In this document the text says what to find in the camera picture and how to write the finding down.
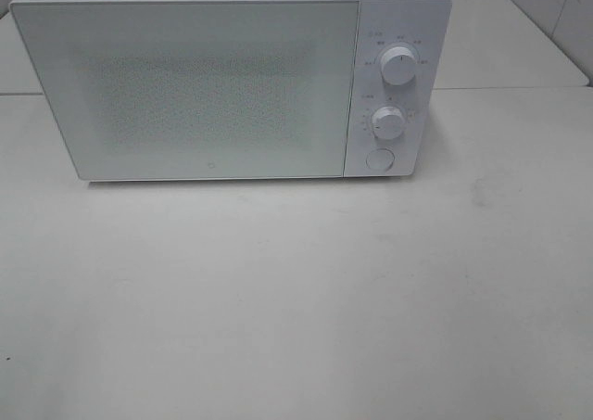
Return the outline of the white microwave oven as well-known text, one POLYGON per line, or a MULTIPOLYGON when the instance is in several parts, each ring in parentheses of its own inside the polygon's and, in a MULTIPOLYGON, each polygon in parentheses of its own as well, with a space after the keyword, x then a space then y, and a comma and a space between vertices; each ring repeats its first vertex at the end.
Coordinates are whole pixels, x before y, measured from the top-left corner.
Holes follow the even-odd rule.
POLYGON ((407 176, 451 0, 13 0, 88 182, 407 176))

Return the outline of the white timer knob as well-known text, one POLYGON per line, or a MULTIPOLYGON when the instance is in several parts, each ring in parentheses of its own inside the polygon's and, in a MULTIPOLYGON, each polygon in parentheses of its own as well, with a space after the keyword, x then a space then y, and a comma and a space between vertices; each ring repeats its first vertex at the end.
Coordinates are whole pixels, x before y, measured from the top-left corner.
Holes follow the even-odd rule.
POLYGON ((371 119, 373 135, 381 140, 394 140, 400 137, 406 126, 406 118, 400 108, 383 107, 377 109, 371 119))

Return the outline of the white upper power knob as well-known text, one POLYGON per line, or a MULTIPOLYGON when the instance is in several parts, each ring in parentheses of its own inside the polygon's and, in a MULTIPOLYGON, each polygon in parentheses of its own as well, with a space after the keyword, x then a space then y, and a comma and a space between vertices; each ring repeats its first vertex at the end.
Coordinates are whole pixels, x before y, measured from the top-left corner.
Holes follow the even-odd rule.
POLYGON ((419 56, 411 45, 397 43, 387 47, 377 60, 384 82, 400 86, 412 81, 416 76, 419 56))

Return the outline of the white round door button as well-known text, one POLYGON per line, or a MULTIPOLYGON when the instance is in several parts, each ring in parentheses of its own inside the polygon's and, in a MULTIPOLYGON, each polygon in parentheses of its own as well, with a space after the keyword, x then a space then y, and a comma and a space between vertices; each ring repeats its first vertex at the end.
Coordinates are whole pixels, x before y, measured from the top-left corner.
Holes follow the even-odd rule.
POLYGON ((372 151, 366 158, 366 165, 370 170, 378 172, 389 171, 395 162, 394 153, 387 148, 378 148, 372 151))

